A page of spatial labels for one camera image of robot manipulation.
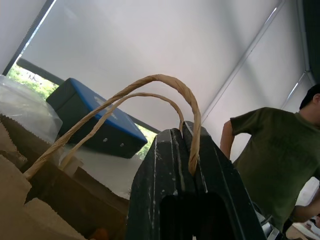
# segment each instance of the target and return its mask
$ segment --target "foliage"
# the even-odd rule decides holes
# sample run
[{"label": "foliage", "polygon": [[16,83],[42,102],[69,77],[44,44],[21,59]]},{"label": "foliage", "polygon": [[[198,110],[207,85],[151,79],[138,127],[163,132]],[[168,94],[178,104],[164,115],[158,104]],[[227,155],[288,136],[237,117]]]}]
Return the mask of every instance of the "foliage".
[{"label": "foliage", "polygon": [[152,142],[154,141],[155,137],[156,137],[156,133],[154,133],[153,131],[150,131],[142,126],[137,125],[137,127],[140,129],[140,131],[143,133],[143,135],[145,136],[145,138],[147,139],[147,143],[141,148],[141,150],[137,153],[139,155],[139,157],[143,160],[145,159],[145,156],[147,155]]},{"label": "foliage", "polygon": [[18,66],[16,63],[6,76],[35,90],[44,100],[58,87],[57,84]]}]

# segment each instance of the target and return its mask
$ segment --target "green t-shirt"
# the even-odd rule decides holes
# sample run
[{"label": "green t-shirt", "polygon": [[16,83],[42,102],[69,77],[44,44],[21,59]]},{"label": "green t-shirt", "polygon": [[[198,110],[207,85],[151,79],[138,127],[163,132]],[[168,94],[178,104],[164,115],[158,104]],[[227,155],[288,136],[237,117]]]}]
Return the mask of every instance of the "green t-shirt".
[{"label": "green t-shirt", "polygon": [[251,200],[282,230],[305,183],[320,176],[320,129],[299,113],[268,107],[230,121],[234,136],[251,135],[234,166]]}]

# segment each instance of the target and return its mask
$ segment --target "clear plastic wrap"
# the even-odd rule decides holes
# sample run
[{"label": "clear plastic wrap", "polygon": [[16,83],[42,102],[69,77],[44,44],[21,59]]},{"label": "clear plastic wrap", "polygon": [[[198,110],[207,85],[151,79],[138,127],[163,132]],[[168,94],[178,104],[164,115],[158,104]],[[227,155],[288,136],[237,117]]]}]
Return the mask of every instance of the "clear plastic wrap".
[{"label": "clear plastic wrap", "polygon": [[3,75],[0,75],[0,114],[51,144],[62,126],[54,109],[37,92]]}]

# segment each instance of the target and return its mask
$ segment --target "twisted paper handle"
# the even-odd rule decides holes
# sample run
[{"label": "twisted paper handle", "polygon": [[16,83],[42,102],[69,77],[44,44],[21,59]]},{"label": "twisted paper handle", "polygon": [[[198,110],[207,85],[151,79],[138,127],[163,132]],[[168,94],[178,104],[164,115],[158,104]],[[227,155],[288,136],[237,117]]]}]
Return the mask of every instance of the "twisted paper handle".
[{"label": "twisted paper handle", "polygon": [[99,121],[95,124],[95,126],[93,127],[93,129],[91,130],[91,132],[85,136],[81,141],[79,141],[70,151],[69,153],[63,158],[63,160],[61,161],[61,164],[59,166],[59,168],[61,170],[63,170],[67,164],[69,163],[69,161],[71,160],[72,156],[76,153],[76,151],[82,146],[82,144],[84,144],[87,140],[89,140],[90,138],[92,138],[93,135],[96,134],[96,132],[99,130],[99,128],[104,124],[104,122],[106,121],[106,119],[108,117],[110,117],[110,115],[113,113],[113,111],[120,105],[122,104],[124,101],[126,101],[127,99],[133,98],[133,97],[154,97],[154,98],[158,98],[158,99],[162,99],[166,102],[168,102],[169,104],[171,104],[171,106],[176,110],[176,112],[179,115],[180,118],[180,123],[179,123],[179,129],[182,132],[182,126],[184,124],[184,116],[180,110],[180,108],[178,107],[178,105],[174,102],[171,101],[170,99],[162,96],[162,95],[158,95],[158,94],[154,94],[154,93],[146,93],[146,92],[139,92],[139,93],[134,93],[131,95],[127,95],[124,96],[123,98],[121,98],[119,101],[117,101],[100,119]]},{"label": "twisted paper handle", "polygon": [[193,115],[194,115],[194,125],[193,125],[193,138],[191,142],[190,148],[190,157],[189,157],[189,172],[194,175],[196,172],[198,155],[199,155],[199,147],[200,147],[200,130],[201,130],[201,114],[199,111],[198,103],[191,92],[191,90],[179,79],[171,76],[166,76],[162,74],[151,75],[144,77],[140,80],[135,81],[130,84],[122,91],[118,92],[112,98],[107,100],[104,104],[97,107],[95,110],[91,111],[88,115],[83,117],[76,125],[74,125],[68,132],[66,132],[62,137],[60,137],[47,151],[45,151],[42,156],[40,156],[35,163],[24,173],[24,176],[29,180],[36,174],[36,172],[45,164],[45,162],[49,159],[50,155],[55,153],[60,147],[68,142],[71,136],[81,128],[90,118],[100,112],[102,109],[108,107],[110,104],[115,101],[121,99],[123,96],[131,93],[137,88],[142,87],[148,83],[159,81],[163,82],[170,87],[176,89],[187,101],[187,103],[191,106]]}]

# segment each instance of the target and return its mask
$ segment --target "dark hair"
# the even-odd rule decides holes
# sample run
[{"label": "dark hair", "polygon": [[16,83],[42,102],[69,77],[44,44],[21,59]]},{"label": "dark hair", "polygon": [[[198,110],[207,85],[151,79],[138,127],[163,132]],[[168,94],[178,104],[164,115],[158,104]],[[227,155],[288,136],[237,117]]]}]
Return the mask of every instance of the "dark hair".
[{"label": "dark hair", "polygon": [[309,91],[306,93],[306,96],[302,100],[299,109],[301,110],[305,106],[307,106],[316,94],[320,94],[320,84],[314,85],[312,88],[309,89]]}]

